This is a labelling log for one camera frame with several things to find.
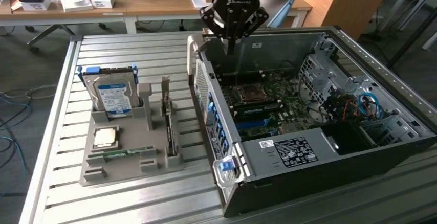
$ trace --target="motherboard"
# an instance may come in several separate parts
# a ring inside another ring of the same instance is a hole
[[[280,71],[219,79],[241,141],[308,129],[312,118],[297,95],[299,80]]]

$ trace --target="barcode label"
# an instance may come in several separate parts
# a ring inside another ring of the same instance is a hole
[[[260,148],[265,148],[265,147],[273,146],[272,140],[260,141],[259,142],[259,146],[260,146]]]

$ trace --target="white box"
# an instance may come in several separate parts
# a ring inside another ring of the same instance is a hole
[[[89,0],[60,0],[60,2],[65,13],[93,9]]]
[[[94,8],[112,8],[114,0],[90,0]]]
[[[50,0],[44,0],[42,2],[21,2],[21,7],[23,11],[45,11],[48,10]]]

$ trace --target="wooden table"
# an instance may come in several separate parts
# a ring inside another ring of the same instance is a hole
[[[22,11],[21,8],[10,12],[7,4],[2,2],[0,5],[0,27],[124,22],[126,33],[134,34],[136,21],[199,18],[199,11],[193,8],[191,0],[114,0],[113,8],[68,13],[64,13],[61,5],[56,3],[50,4],[46,11],[38,12]],[[301,26],[309,10],[309,4],[303,0],[293,1],[288,14],[295,17],[292,27]]]

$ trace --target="hard drive label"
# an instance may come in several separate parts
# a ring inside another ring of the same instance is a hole
[[[114,115],[128,113],[132,107],[129,98],[124,95],[125,84],[100,85],[97,88],[105,111]]]
[[[317,160],[304,137],[275,142],[273,146],[287,168]]]

